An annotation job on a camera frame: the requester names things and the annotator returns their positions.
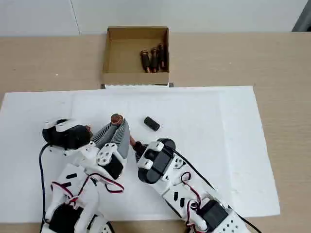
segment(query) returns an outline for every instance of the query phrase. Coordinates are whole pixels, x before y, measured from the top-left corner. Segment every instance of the screw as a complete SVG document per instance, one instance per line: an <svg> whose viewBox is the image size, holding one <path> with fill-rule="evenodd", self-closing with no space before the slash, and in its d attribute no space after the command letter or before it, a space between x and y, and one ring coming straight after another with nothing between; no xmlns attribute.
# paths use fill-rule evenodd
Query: screw
<svg viewBox="0 0 311 233"><path fill-rule="evenodd" d="M111 124L115 126L120 126L123 121L123 117L117 113L113 114L110 119L111 119Z"/></svg>

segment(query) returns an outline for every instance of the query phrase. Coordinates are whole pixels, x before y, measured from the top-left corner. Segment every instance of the black cylindrical object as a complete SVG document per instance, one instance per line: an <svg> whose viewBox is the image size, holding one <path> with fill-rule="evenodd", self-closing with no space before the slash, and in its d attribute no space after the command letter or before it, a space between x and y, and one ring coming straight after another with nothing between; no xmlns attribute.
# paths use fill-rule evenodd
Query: black cylindrical object
<svg viewBox="0 0 311 233"><path fill-rule="evenodd" d="M152 73L157 73L159 71L158 54L159 54L158 48L152 48L151 49L150 68L151 68Z"/></svg>
<svg viewBox="0 0 311 233"><path fill-rule="evenodd" d="M144 119L144 123L153 131L157 131L160 128L160 125L150 117L146 117Z"/></svg>
<svg viewBox="0 0 311 233"><path fill-rule="evenodd" d="M159 44L159 64L161 69L166 69L166 50L163 43Z"/></svg>
<svg viewBox="0 0 311 233"><path fill-rule="evenodd" d="M140 52L141 64L146 73L150 73L150 60L147 50L143 50Z"/></svg>

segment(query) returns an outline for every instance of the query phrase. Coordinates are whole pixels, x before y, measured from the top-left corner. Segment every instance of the brown cylindrical object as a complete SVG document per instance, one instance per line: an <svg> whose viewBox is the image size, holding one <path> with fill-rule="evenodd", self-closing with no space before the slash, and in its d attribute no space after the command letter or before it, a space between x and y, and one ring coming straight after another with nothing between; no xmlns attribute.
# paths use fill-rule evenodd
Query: brown cylindrical object
<svg viewBox="0 0 311 233"><path fill-rule="evenodd" d="M158 48L151 49L150 68L152 73L157 73L159 71L158 54L159 54Z"/></svg>
<svg viewBox="0 0 311 233"><path fill-rule="evenodd" d="M166 50L163 43L158 45L159 48L159 64L161 69L166 69Z"/></svg>
<svg viewBox="0 0 311 233"><path fill-rule="evenodd" d="M150 60L149 53L147 50L143 50L140 52L141 64L146 73L150 73Z"/></svg>
<svg viewBox="0 0 311 233"><path fill-rule="evenodd" d="M135 139L130 135L130 145L133 147L135 146L135 144L136 144Z"/></svg>
<svg viewBox="0 0 311 233"><path fill-rule="evenodd" d="M111 124L116 126L120 126L123 122L123 117L117 113L113 114L110 119Z"/></svg>

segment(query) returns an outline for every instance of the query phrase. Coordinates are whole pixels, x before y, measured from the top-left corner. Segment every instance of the white paper sheet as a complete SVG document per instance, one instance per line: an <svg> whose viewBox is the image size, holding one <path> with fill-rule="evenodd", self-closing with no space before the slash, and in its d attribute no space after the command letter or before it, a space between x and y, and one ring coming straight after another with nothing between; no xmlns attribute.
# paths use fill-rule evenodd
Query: white paper sheet
<svg viewBox="0 0 311 233"><path fill-rule="evenodd" d="M6 94L0 112L0 184L4 190L0 193L0 222L40 220L37 156L44 144L42 122L74 117L98 130L115 112L126 117L137 140L172 138L177 149L241 215L279 214L252 87L126 89ZM161 124L158 132L142 123L146 116ZM48 203L49 182L69 160L49 151L44 155ZM177 219L157 193L138 180L132 150L120 182L126 188L122 197L103 191L103 199L109 201L103 201L101 208L108 219Z"/></svg>

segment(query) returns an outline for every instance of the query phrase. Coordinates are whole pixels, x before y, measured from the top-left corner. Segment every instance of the black plastic part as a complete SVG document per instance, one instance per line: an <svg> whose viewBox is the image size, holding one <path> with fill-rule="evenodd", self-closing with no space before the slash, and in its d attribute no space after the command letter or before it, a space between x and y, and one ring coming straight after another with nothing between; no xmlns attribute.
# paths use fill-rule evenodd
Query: black plastic part
<svg viewBox="0 0 311 233"><path fill-rule="evenodd" d="M121 175L123 170L122 163L120 163L115 155L111 156L111 161L109 164L101 167L105 169L109 173L109 175L115 180Z"/></svg>
<svg viewBox="0 0 311 233"><path fill-rule="evenodd" d="M140 54L141 58L141 65L143 69L147 72L147 69L150 67L150 59L147 53L141 53Z"/></svg>
<svg viewBox="0 0 311 233"><path fill-rule="evenodd" d="M207 223L209 231L213 231L228 216L225 209L215 200L210 200L205 204L197 214Z"/></svg>
<svg viewBox="0 0 311 233"><path fill-rule="evenodd" d="M42 131L44 140L50 145L59 146L65 150L76 150L91 140L91 133L88 131L86 126L77 125L64 132L56 131L56 127L53 126L49 129Z"/></svg>
<svg viewBox="0 0 311 233"><path fill-rule="evenodd" d="M71 186L71 182L62 183L62 186L64 186L65 188L70 187Z"/></svg>
<svg viewBox="0 0 311 233"><path fill-rule="evenodd" d="M82 211L82 207L75 210L70 205L62 204L55 210L49 229L56 233L74 233L74 226Z"/></svg>
<svg viewBox="0 0 311 233"><path fill-rule="evenodd" d="M174 201L177 201L178 199L178 192L174 192Z"/></svg>
<svg viewBox="0 0 311 233"><path fill-rule="evenodd" d="M180 207L183 208L185 206L185 199L181 198L180 199Z"/></svg>
<svg viewBox="0 0 311 233"><path fill-rule="evenodd" d="M72 173L72 174L66 176L66 179L72 179L72 178L75 178L75 177L77 177L77 173Z"/></svg>
<svg viewBox="0 0 311 233"><path fill-rule="evenodd" d="M146 117L144 123L153 131L157 131L160 128L160 125L150 117Z"/></svg>
<svg viewBox="0 0 311 233"><path fill-rule="evenodd" d="M141 142L136 142L135 145L133 146L135 153L135 158L136 158L136 163L139 161L139 159L142 157L144 154L145 150L147 147L143 145Z"/></svg>
<svg viewBox="0 0 311 233"><path fill-rule="evenodd" d="M175 143L171 139L159 139L159 142L162 142L164 145L167 145L171 148L176 147ZM153 161L152 167L147 170L144 168L138 169L138 178L145 183L153 184L156 183L164 174L164 171L170 161L173 159L173 153L163 148L160 152L147 150L144 154L145 158Z"/></svg>

